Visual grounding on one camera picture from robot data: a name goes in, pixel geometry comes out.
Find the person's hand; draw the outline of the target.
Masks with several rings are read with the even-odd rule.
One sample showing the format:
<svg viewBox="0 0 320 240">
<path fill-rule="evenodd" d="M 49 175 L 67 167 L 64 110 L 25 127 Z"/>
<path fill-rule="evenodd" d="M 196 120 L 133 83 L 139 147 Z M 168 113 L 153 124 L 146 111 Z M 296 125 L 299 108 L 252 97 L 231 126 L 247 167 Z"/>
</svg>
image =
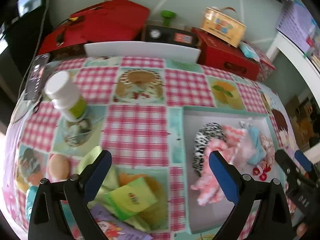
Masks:
<svg viewBox="0 0 320 240">
<path fill-rule="evenodd" d="M 299 223 L 297 226 L 295 226 L 296 232 L 294 233 L 294 240 L 301 239 L 301 237 L 304 235 L 304 233 L 307 232 L 309 226 L 306 223 Z"/>
</svg>

